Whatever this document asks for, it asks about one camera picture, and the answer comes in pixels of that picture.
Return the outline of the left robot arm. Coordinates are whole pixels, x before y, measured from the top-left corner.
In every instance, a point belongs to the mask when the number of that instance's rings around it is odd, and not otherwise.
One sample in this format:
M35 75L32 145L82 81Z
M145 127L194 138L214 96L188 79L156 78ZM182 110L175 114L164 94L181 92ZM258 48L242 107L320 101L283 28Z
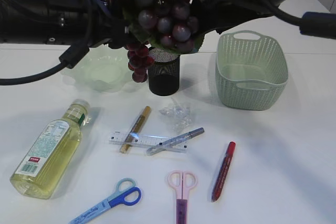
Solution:
M1 43L119 49L136 42L109 0L1 0Z

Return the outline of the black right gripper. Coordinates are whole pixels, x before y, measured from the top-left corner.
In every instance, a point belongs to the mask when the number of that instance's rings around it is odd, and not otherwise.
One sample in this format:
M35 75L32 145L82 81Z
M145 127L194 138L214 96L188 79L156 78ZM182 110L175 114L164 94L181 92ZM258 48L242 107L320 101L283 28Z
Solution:
M199 28L194 39L198 52L206 34L221 34L250 20L264 18L265 8L257 0L192 0L191 14L198 19Z

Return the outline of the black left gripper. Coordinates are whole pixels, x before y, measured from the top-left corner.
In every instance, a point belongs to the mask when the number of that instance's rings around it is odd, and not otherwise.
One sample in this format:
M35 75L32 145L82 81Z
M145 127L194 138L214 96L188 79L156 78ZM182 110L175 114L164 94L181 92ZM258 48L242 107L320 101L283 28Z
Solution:
M129 22L123 17L119 0L101 0L99 4L98 42L119 49L135 43L136 37L130 32Z

